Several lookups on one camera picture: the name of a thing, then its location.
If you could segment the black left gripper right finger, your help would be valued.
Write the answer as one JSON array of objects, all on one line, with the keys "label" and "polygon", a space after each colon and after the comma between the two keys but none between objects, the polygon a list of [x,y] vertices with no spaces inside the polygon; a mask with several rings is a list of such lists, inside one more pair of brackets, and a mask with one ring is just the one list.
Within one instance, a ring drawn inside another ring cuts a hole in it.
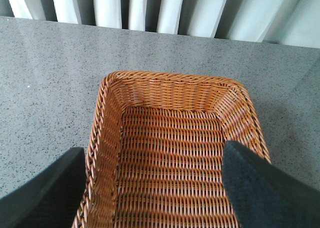
[{"label": "black left gripper right finger", "polygon": [[238,141],[226,141],[222,181],[243,228],[318,228],[320,193]]}]

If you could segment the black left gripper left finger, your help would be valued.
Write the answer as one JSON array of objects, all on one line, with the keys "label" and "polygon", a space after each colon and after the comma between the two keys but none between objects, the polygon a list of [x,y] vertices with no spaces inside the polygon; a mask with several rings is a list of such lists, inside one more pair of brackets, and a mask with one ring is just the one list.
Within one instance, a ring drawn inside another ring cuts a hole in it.
[{"label": "black left gripper left finger", "polygon": [[84,149],[70,148],[0,200],[2,228],[70,228],[86,184]]}]

